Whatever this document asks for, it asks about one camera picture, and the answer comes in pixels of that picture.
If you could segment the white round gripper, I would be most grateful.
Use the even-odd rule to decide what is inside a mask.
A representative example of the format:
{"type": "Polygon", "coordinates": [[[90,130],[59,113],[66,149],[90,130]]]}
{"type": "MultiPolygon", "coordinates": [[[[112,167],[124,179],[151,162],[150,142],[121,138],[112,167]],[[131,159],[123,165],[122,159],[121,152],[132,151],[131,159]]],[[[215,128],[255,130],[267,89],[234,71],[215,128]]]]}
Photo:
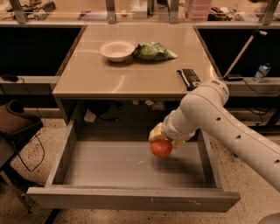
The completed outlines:
{"type": "Polygon", "coordinates": [[[149,141],[165,140],[167,137],[172,142],[172,147],[177,149],[194,136],[196,125],[193,124],[180,109],[173,110],[163,123],[158,123],[149,134],[149,141]]]}

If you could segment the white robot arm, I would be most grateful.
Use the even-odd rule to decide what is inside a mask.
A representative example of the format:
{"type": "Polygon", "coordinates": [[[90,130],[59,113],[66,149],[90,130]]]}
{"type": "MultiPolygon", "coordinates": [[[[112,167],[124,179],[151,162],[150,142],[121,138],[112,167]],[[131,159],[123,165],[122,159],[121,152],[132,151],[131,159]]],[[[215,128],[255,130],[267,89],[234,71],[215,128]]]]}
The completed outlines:
{"type": "Polygon", "coordinates": [[[231,115],[224,108],[228,97],[224,82],[203,82],[150,132],[149,141],[170,140],[177,148],[193,137],[196,130],[204,130],[280,191],[280,146],[231,115]]]}

